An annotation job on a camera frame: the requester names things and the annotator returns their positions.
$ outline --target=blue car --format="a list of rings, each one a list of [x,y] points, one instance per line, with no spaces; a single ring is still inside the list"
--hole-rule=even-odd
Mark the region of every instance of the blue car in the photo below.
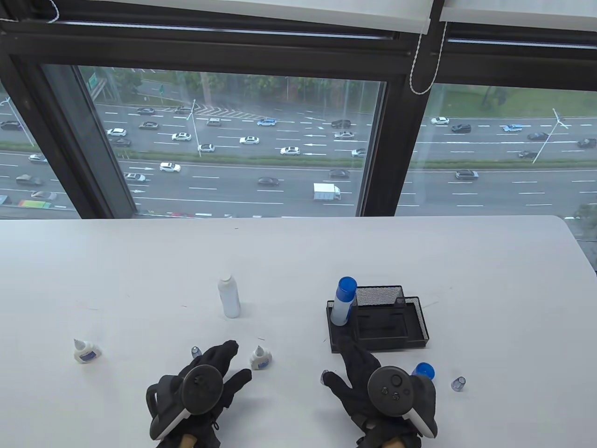
[[[507,124],[501,127],[504,132],[520,132],[522,131],[522,124]]]
[[[257,122],[257,126],[275,126],[276,120],[273,118],[264,118],[263,120],[259,120]]]

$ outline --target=roller blind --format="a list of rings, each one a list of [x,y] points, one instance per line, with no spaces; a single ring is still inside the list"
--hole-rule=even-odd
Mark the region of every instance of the roller blind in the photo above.
[[[111,1],[425,34],[433,3],[432,0]]]
[[[597,31],[597,0],[445,0],[440,20]]]

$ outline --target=white truck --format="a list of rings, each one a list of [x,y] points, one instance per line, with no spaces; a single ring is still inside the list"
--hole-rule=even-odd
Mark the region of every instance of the white truck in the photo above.
[[[313,199],[315,201],[333,201],[342,199],[340,189],[333,183],[314,183]]]

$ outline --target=blind cord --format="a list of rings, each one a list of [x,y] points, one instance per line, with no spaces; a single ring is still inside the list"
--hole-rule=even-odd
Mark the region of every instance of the blind cord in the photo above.
[[[444,49],[444,39],[446,37],[446,28],[447,27],[448,27],[448,22],[444,22],[444,34],[442,35],[442,43],[439,46],[438,64],[435,66],[435,73],[433,74],[433,79],[431,80],[431,84],[429,84],[429,87],[427,87],[422,92],[417,92],[413,88],[414,65],[417,63],[418,49],[421,46],[421,38],[423,37],[423,33],[421,33],[421,34],[418,35],[418,43],[417,43],[417,49],[414,52],[413,66],[411,67],[411,73],[410,73],[410,75],[408,77],[408,85],[411,88],[411,92],[413,92],[415,95],[425,95],[431,89],[431,87],[433,86],[433,84],[435,83],[435,78],[436,78],[436,76],[438,76],[439,61],[442,59],[442,50]]]
[[[56,16],[52,20],[49,20],[48,23],[54,23],[56,20],[58,20],[60,18],[60,11],[58,10],[58,6],[56,6],[56,3],[54,3],[54,0],[50,0],[50,3],[52,3],[52,6],[54,7],[54,11],[56,11]],[[2,17],[0,17],[0,21],[2,21],[2,22],[18,22],[18,20],[4,19]]]

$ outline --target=black tray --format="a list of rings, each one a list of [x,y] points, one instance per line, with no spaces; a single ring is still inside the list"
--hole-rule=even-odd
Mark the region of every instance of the black tray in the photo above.
[[[348,322],[341,327],[330,321],[333,307],[333,300],[325,307],[332,353],[338,353],[342,335],[369,351],[424,348],[429,340],[418,297],[404,297],[401,286],[358,287]]]

